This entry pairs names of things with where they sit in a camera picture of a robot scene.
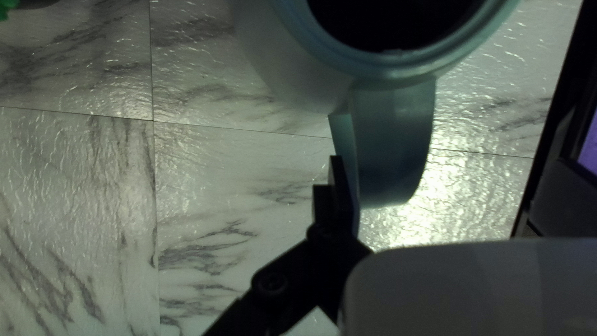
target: tile grout line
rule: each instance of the tile grout line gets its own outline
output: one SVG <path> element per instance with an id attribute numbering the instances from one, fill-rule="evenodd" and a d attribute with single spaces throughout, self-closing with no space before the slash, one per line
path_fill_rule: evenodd
<path id="1" fill-rule="evenodd" d="M 289 134 L 289 133 L 277 133 L 277 132 L 268 132 L 268 131 L 259 131 L 259 130 L 246 130 L 246 129 L 233 129 L 231 127 L 220 127 L 220 126 L 205 126 L 205 125 L 194 125 L 194 124 L 181 124 L 181 123 L 172 123 L 170 121 L 156 121 L 156 120 L 147 120 L 147 119 L 138 119 L 138 118 L 127 118 L 127 117 L 114 117 L 111 115 L 97 115 L 97 114 L 85 114 L 85 113 L 78 113 L 78 112 L 62 112 L 62 111 L 50 111 L 46 109 L 34 109 L 34 108 L 18 108 L 12 106 L 0 106 L 0 108 L 14 108 L 14 109 L 28 109 L 32 111 L 40 111 L 40 112 L 53 112 L 53 113 L 65 113 L 65 114 L 77 114 L 77 115 L 86 115 L 88 117 L 105 117 L 105 118 L 119 118 L 119 119 L 131 119 L 131 120 L 140 120 L 140 121 L 149 121 L 153 124 L 170 124 L 170 125 L 180 125 L 180 126 L 196 126 L 196 127 L 210 127 L 214 129 L 225 129 L 225 130 L 239 130 L 239 131 L 248 131 L 248 132 L 260 132 L 260 133 L 270 133 L 270 134 L 280 134 L 280 135 L 290 135 L 290 136 L 306 136 L 309 138 L 319 138 L 319 139 L 331 139 L 325 136 L 315 136 L 315 135 L 300 135 L 300 134 Z M 534 157 L 526 157 L 520 155 L 508 155 L 508 154 L 497 154 L 497 153 L 483 153 L 483 152 L 475 152 L 475 151 L 466 151 L 463 149 L 448 149 L 448 148 L 439 148 L 439 147 L 429 147 L 430 149 L 437 149 L 441 151 L 453 151 L 453 152 L 465 152 L 465 153 L 472 153 L 472 154 L 486 154 L 486 155 L 497 155 L 497 156 L 506 156 L 506 157 L 518 157 L 518 158 L 528 158 L 534 159 Z"/>
<path id="2" fill-rule="evenodd" d="M 150 95 L 151 95 L 151 120 L 154 121 L 155 115 L 153 113 L 153 53 L 152 53 L 152 39 L 151 39 L 151 0 L 147 0 L 147 18 L 149 22 L 147 26 L 149 27 L 149 88 L 150 88 Z"/>
<path id="3" fill-rule="evenodd" d="M 152 50 L 152 31 L 151 31 L 151 0 L 147 0 L 147 17 L 149 19 L 147 26 L 149 28 L 149 94 L 151 96 L 151 129 L 152 129 L 152 147 L 153 147 L 153 217 L 155 219 L 155 223 L 153 229 L 156 230 L 155 241 L 153 242 L 153 258 L 154 258 L 154 266 L 156 272 L 158 274 L 158 328 L 161 326 L 160 321 L 160 286 L 159 286 L 159 253 L 158 253 L 158 162 L 156 161 L 156 146 L 155 146 L 155 114 L 153 112 L 153 50 Z"/>

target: circular opening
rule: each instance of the circular opening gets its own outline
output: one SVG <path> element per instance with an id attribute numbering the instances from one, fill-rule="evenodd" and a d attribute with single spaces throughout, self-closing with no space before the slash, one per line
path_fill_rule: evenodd
<path id="1" fill-rule="evenodd" d="M 484 0 L 307 0 L 338 41 L 373 53 L 415 50 L 452 34 Z"/>

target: marble tile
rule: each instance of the marble tile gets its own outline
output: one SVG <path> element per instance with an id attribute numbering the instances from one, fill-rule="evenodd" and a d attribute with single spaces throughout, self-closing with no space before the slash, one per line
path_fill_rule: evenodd
<path id="1" fill-rule="evenodd" d="M 226 0 L 152 0 L 156 121 L 331 137 L 327 116 L 274 97 L 234 36 Z"/>
<path id="2" fill-rule="evenodd" d="M 0 22 L 0 106 L 151 119 L 149 8 L 61 0 Z"/>
<path id="3" fill-rule="evenodd" d="M 525 0 L 438 81 L 432 146 L 533 157 L 581 0 Z"/>
<path id="4" fill-rule="evenodd" d="M 435 148 L 532 157 L 581 0 L 526 0 L 438 81 Z M 225 0 L 152 1 L 155 118 L 330 137 L 284 106 L 246 60 Z"/>
<path id="5" fill-rule="evenodd" d="M 0 335 L 159 335 L 151 123 L 0 121 Z"/>
<path id="6" fill-rule="evenodd" d="M 363 210 L 359 238 L 374 251 L 508 239 L 532 163 L 431 150 L 415 195 L 401 206 Z"/>
<path id="7" fill-rule="evenodd" d="M 304 238 L 331 139 L 156 123 L 162 336 L 201 335 L 253 273 Z M 375 250 L 508 236 L 531 159 L 431 150 L 406 205 L 362 214 Z M 290 335 L 335 329 L 314 311 Z"/>

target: screw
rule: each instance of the screw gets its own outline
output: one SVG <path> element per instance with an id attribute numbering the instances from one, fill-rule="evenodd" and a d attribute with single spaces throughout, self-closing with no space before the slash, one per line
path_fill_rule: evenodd
<path id="1" fill-rule="evenodd" d="M 266 295 L 279 295 L 288 287 L 288 279 L 280 272 L 270 272 L 259 278 L 257 287 Z"/>
<path id="2" fill-rule="evenodd" d="M 321 226 L 319 228 L 319 234 L 324 238 L 330 238 L 332 236 L 332 231 L 328 227 Z"/>

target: black clamp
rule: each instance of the black clamp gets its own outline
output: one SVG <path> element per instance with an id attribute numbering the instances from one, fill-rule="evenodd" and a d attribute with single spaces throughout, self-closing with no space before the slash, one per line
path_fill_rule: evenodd
<path id="1" fill-rule="evenodd" d="M 251 289 L 204 336 L 278 336 L 313 308 L 337 324 L 344 284 L 371 250 L 357 238 L 359 210 L 342 159 L 330 157 L 327 185 L 313 186 L 306 239 L 255 273 Z"/>

